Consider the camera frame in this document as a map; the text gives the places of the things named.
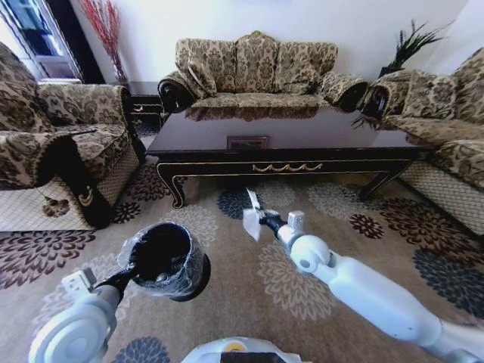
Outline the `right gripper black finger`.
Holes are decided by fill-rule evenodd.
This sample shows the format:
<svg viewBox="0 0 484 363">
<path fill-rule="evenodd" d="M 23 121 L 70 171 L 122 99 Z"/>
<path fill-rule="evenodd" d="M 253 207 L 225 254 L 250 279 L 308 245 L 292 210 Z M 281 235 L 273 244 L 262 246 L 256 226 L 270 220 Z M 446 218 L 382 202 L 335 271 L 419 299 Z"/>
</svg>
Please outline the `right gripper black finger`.
<svg viewBox="0 0 484 363">
<path fill-rule="evenodd" d="M 259 203 L 258 197 L 256 195 L 255 191 L 252 191 L 250 189 L 247 189 L 247 193 L 250 199 L 250 204 L 251 207 L 248 209 L 245 209 L 245 216 L 255 216 L 256 218 L 262 218 L 263 217 L 263 210 L 261 208 L 261 205 Z"/>
</svg>

